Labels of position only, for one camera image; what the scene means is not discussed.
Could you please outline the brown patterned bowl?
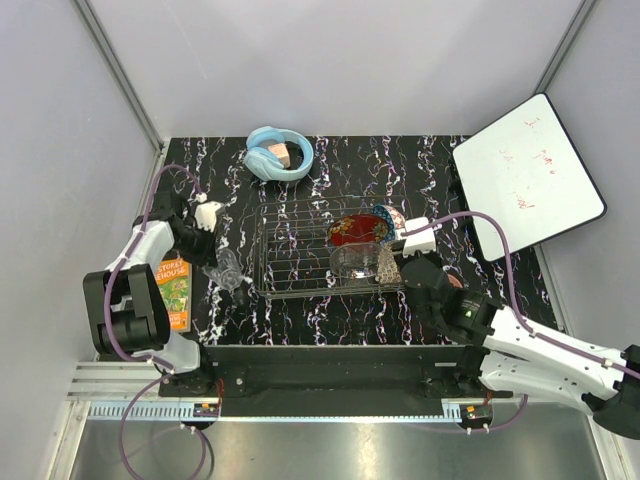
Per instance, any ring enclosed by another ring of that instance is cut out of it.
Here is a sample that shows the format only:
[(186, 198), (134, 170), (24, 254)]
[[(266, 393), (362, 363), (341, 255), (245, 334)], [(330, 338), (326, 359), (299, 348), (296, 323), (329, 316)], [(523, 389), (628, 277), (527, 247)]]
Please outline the brown patterned bowl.
[(402, 278), (393, 252), (383, 247), (378, 256), (377, 273), (375, 276), (379, 284), (401, 284)]

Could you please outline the clear drinking glass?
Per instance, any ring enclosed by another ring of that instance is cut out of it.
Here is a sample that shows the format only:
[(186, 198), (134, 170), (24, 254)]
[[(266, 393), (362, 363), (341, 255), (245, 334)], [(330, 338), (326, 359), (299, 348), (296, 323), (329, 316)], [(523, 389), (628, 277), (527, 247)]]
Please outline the clear drinking glass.
[(216, 253), (217, 264), (206, 265), (202, 272), (222, 290), (232, 292), (241, 286), (244, 275), (238, 259), (229, 248), (220, 248)]

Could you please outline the blue and red patterned bowl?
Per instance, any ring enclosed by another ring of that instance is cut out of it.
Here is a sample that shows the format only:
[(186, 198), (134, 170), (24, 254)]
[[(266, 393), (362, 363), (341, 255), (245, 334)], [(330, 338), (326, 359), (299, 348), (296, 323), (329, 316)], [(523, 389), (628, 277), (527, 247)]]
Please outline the blue and red patterned bowl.
[(405, 217), (390, 205), (377, 204), (373, 207), (372, 213), (387, 223), (388, 231), (382, 240), (383, 243), (395, 241), (396, 232), (405, 228)]

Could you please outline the clear glass plate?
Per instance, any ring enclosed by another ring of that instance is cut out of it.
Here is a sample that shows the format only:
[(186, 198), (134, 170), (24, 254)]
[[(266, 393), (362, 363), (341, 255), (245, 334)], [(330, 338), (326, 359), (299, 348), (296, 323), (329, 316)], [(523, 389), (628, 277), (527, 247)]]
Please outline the clear glass plate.
[(329, 264), (340, 286), (359, 287), (376, 282), (382, 246), (377, 243), (348, 243), (337, 247)]

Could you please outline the red floral plate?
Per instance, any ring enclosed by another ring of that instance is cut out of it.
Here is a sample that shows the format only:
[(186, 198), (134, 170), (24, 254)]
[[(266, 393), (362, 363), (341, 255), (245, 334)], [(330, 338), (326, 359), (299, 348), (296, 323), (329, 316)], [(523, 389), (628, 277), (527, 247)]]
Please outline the red floral plate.
[(387, 221), (375, 214), (344, 216), (327, 231), (328, 241), (335, 247), (350, 243), (381, 243), (389, 233)]

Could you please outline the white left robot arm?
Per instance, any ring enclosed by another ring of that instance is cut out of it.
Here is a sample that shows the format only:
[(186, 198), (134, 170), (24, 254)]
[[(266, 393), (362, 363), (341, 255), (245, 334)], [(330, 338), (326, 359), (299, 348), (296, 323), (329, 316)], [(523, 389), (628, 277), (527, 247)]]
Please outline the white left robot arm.
[(202, 348), (171, 330), (155, 273), (171, 251), (193, 266), (216, 266), (216, 229), (223, 210), (222, 203), (205, 194), (194, 202), (175, 192), (154, 197), (150, 211), (134, 220), (116, 260), (83, 279), (97, 353), (150, 361), (163, 372), (181, 375), (181, 384), (196, 396), (214, 388), (216, 372), (206, 365)]

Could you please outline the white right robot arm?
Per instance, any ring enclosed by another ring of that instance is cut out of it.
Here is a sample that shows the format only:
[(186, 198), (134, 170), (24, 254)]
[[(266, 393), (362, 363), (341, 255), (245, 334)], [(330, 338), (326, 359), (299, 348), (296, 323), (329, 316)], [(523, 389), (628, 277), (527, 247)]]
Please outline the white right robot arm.
[(390, 245), (420, 325), (463, 346), (454, 384), (466, 396), (509, 391), (564, 404), (619, 436), (639, 437), (639, 348), (624, 350), (582, 341), (532, 320), (516, 309), (454, 287), (434, 252), (407, 253)]

